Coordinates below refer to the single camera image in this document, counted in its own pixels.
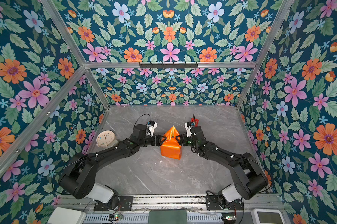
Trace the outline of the yellow wrapping paper sheet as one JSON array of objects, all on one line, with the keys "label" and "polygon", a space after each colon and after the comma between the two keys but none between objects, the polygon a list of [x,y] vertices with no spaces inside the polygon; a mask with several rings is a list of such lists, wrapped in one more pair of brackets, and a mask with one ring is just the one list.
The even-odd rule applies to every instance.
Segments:
[{"label": "yellow wrapping paper sheet", "polygon": [[166,140],[160,146],[162,156],[177,160],[181,159],[182,146],[176,139],[179,135],[178,130],[174,126],[163,135]]}]

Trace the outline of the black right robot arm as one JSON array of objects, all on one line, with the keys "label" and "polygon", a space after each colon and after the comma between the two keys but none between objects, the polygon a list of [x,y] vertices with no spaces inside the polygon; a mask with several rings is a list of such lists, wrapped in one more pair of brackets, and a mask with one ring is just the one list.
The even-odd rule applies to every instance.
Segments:
[{"label": "black right robot arm", "polygon": [[240,198],[250,200],[269,184],[261,164],[250,153],[238,154],[220,148],[205,138],[199,126],[188,127],[186,134],[176,137],[176,141],[181,146],[191,147],[200,157],[215,161],[230,171],[233,183],[218,193],[223,202],[231,203]]}]

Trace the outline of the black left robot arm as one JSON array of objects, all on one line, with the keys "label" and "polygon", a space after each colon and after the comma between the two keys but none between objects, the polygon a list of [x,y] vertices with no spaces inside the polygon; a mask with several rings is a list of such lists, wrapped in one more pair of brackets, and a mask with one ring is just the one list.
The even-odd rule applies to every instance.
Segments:
[{"label": "black left robot arm", "polygon": [[139,124],[133,133],[116,146],[98,153],[76,154],[62,171],[59,186],[76,199],[90,198],[102,203],[109,203],[117,193],[114,189],[95,182],[96,174],[105,166],[133,156],[141,147],[161,146],[166,137],[154,134],[154,126]]}]

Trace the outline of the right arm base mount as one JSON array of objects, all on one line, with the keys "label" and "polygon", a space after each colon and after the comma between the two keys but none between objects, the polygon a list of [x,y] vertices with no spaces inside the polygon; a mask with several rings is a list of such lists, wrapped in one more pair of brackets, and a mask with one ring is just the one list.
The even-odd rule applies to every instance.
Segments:
[{"label": "right arm base mount", "polygon": [[244,201],[242,198],[236,199],[233,202],[228,202],[224,199],[222,195],[212,194],[210,192],[206,193],[206,209],[208,211],[243,211]]}]

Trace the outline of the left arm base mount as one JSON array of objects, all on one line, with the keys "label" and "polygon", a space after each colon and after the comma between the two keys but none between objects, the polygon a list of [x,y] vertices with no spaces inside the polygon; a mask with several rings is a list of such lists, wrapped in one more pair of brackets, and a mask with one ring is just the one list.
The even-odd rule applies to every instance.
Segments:
[{"label": "left arm base mount", "polygon": [[133,196],[118,196],[114,195],[107,203],[100,201],[95,202],[94,211],[131,211],[133,206]]}]

